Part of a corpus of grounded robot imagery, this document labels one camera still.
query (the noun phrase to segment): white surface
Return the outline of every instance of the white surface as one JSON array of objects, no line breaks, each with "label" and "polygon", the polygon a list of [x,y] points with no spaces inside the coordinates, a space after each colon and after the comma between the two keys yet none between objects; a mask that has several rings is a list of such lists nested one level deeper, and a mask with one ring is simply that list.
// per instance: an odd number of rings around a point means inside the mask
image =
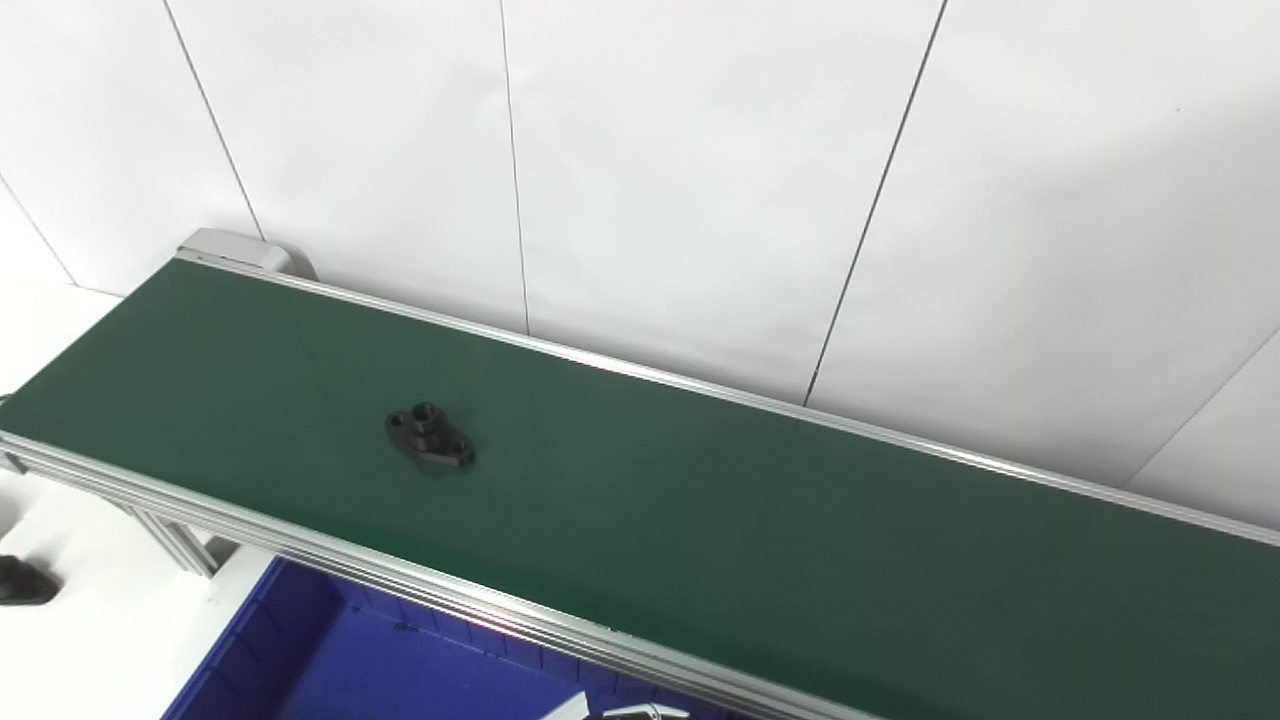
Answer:
[{"label": "white surface", "polygon": [[[0,286],[0,393],[26,382],[116,301],[69,286]],[[270,561],[241,547],[216,578],[204,580],[179,571],[105,501],[4,470],[0,553],[63,583],[47,605],[0,607],[5,719],[160,717]]]},{"label": "white surface", "polygon": [[543,715],[541,720],[584,720],[590,715],[591,708],[586,703],[586,693],[577,693],[562,702],[556,710]]},{"label": "white surface", "polygon": [[934,0],[507,0],[532,334],[799,401]]},{"label": "white surface", "polygon": [[0,18],[0,173],[77,283],[123,295],[198,227],[256,233],[163,3]]},{"label": "white surface", "polygon": [[525,331],[498,1],[174,0],[271,242]]},{"label": "white surface", "polygon": [[1280,336],[1125,489],[1280,529]]},{"label": "white surface", "polygon": [[1280,324],[1277,33],[1263,0],[954,3],[812,405],[1128,480]]},{"label": "white surface", "polygon": [[69,282],[0,178],[0,283]]}]

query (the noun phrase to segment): blue bin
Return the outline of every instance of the blue bin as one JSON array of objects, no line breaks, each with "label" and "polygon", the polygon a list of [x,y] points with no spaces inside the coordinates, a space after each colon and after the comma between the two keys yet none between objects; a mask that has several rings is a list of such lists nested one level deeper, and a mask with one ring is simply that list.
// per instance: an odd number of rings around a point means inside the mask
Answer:
[{"label": "blue bin", "polygon": [[535,720],[579,692],[591,712],[723,708],[276,559],[165,720]]}]

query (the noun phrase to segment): aluminum frame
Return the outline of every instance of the aluminum frame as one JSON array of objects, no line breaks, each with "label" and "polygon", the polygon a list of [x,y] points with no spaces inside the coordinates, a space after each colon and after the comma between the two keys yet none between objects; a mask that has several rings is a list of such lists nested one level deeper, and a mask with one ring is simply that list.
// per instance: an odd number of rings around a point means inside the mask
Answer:
[{"label": "aluminum frame", "polygon": [[[800,407],[788,402],[705,383],[518,333],[460,320],[358,292],[325,286],[315,281],[238,264],[233,260],[212,256],[198,250],[180,249],[177,258],[183,261],[467,332],[535,352],[590,365],[600,370],[621,373],[815,423],[1012,478],[1039,483],[1062,492],[1071,492],[1280,547],[1280,533],[1274,530],[1142,497],[1125,491],[1096,486],[1066,475],[970,452],[847,418],[840,418],[818,410]],[[754,715],[762,720],[781,720],[783,717],[801,717],[806,720],[874,720],[874,716],[865,712],[673,651],[581,618],[567,615],[461,578],[431,570],[430,568],[424,568],[301,525],[238,507],[161,479],[115,468],[29,438],[4,433],[0,436],[0,451],[6,451],[20,457],[33,473],[47,475],[110,500],[143,509],[161,518],[172,518],[175,521],[186,521],[207,528],[218,536],[262,547],[264,550],[276,552],[320,570],[369,584],[433,609],[461,616],[486,628],[598,662],[731,710]]]}]

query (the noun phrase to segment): conveyor leg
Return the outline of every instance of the conveyor leg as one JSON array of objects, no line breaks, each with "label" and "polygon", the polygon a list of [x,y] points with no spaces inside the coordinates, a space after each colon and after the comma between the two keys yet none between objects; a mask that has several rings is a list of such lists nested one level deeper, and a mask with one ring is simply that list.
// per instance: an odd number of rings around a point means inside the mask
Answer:
[{"label": "conveyor leg", "polygon": [[123,502],[116,502],[115,505],[120,510],[133,515],[138,524],[160,543],[160,547],[183,570],[205,578],[212,578],[214,573],[218,571],[218,561],[196,539],[196,536],[191,534],[191,529],[187,525],[161,518],[141,507],[133,507]]}]

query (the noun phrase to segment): metal bracket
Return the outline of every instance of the metal bracket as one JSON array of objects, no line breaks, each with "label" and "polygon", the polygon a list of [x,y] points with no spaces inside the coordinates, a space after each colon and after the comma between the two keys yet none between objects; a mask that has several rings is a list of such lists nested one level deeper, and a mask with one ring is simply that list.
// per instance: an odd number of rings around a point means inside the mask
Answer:
[{"label": "metal bracket", "polygon": [[221,259],[266,272],[298,274],[297,264],[287,250],[256,237],[212,228],[200,228],[178,246],[178,256]]},{"label": "metal bracket", "polygon": [[0,469],[9,470],[10,473],[18,475],[27,474],[27,466],[22,464],[22,460],[12,452],[0,452]]},{"label": "metal bracket", "polygon": [[132,515],[183,570],[205,578],[212,578],[218,571],[220,566],[218,560],[196,539],[187,525],[124,502],[114,500],[108,502]]}]

